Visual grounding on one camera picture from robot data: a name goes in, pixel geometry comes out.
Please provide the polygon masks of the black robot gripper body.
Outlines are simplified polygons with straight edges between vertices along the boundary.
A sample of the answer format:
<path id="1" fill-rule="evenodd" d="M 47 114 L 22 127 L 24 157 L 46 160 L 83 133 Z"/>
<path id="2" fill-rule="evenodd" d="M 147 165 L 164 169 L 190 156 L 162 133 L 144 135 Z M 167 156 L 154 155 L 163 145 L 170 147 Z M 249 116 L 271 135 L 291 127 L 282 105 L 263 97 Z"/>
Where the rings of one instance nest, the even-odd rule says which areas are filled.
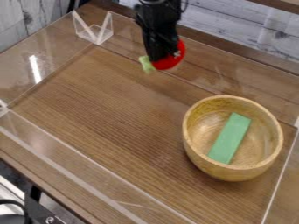
<path id="1" fill-rule="evenodd" d="M 144 41 L 178 41 L 178 22 L 182 19 L 182 0 L 138 0 L 134 6 L 135 22 Z"/>

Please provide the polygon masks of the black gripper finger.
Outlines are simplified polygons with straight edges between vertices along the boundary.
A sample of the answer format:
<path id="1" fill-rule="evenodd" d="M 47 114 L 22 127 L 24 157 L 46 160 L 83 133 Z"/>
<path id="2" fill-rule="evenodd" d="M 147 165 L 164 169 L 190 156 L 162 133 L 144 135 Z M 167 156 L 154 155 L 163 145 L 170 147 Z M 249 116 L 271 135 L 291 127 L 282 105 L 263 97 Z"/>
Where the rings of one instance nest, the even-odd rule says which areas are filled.
<path id="1" fill-rule="evenodd" d="M 179 49 L 179 38 L 174 37 L 163 37 L 163 56 L 168 55 L 178 58 L 182 55 L 182 50 Z"/>
<path id="2" fill-rule="evenodd" d="M 167 50 L 164 49 L 166 40 L 167 36 L 164 33 L 147 28 L 143 29 L 144 49 L 151 61 L 158 61 L 167 55 Z"/>

